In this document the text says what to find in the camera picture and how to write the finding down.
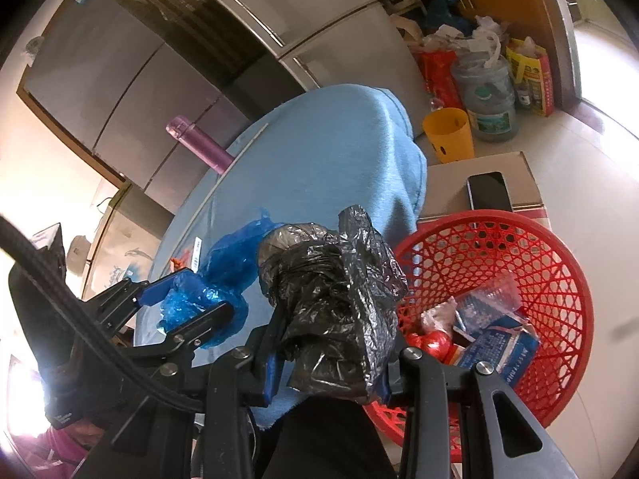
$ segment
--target plastic bottle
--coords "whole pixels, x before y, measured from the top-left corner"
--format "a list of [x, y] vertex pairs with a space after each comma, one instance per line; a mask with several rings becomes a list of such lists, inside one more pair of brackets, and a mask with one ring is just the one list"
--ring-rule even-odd
[[218, 174], [224, 173], [234, 160], [226, 149], [183, 115], [178, 115], [170, 121], [166, 125], [166, 130]]
[[500, 57], [493, 67], [486, 68], [488, 59], [487, 52], [462, 55], [453, 63], [451, 72], [468, 111], [473, 135], [485, 142], [505, 142], [519, 130], [515, 91], [506, 59]]
[[525, 110], [530, 109], [530, 105], [532, 104], [532, 100], [530, 98], [530, 89], [528, 88], [528, 83], [526, 81], [522, 81], [516, 86], [517, 90], [517, 100], [519, 104], [522, 105], [522, 108]]

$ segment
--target light blue cloth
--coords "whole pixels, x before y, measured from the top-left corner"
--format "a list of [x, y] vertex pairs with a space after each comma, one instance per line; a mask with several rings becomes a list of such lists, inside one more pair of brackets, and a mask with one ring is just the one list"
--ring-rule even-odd
[[[274, 222], [315, 222], [337, 229], [337, 215], [361, 205], [391, 246], [416, 229], [426, 193], [426, 158], [413, 143], [407, 113], [388, 90], [337, 85], [295, 97], [252, 124], [229, 147], [236, 156], [264, 124], [266, 129], [236, 162], [196, 214], [218, 179], [210, 170], [184, 202], [155, 256], [153, 281], [168, 273], [171, 257], [202, 239], [202, 257], [225, 234], [256, 220], [266, 209]], [[223, 344], [197, 349], [194, 366], [244, 344], [250, 330], [272, 313], [255, 281], [245, 292], [244, 328]], [[135, 345], [164, 339], [158, 305], [137, 313]], [[267, 409], [254, 409], [260, 427], [271, 426], [303, 396], [284, 386]]]

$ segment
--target silver refrigerator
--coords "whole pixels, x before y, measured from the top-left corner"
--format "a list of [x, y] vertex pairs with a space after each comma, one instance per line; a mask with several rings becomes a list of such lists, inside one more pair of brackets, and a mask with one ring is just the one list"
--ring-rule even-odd
[[377, 0], [217, 0], [311, 90], [357, 83], [391, 90], [415, 135], [429, 111], [411, 53]]

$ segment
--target red bag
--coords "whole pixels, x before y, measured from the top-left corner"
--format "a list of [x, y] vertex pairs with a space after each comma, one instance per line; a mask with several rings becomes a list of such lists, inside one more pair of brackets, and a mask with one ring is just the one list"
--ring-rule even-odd
[[464, 105], [459, 98], [455, 81], [450, 73], [450, 66], [457, 59], [457, 54], [453, 51], [444, 52], [423, 52], [424, 79], [426, 89], [435, 97], [443, 101], [446, 108], [461, 108]]

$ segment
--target tile floor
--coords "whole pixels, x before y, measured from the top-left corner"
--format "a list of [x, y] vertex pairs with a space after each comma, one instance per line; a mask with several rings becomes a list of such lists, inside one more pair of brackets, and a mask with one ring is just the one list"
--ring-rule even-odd
[[639, 137], [639, 53], [590, 23], [576, 25], [574, 35], [582, 97]]
[[[563, 111], [521, 122], [509, 142], [475, 141], [476, 155], [526, 154], [553, 231], [586, 274], [595, 310], [592, 354], [548, 432], [579, 479], [609, 479], [639, 437], [639, 366], [632, 360], [639, 352], [639, 140], [612, 120], [597, 133]], [[417, 143], [428, 155], [427, 140]]]

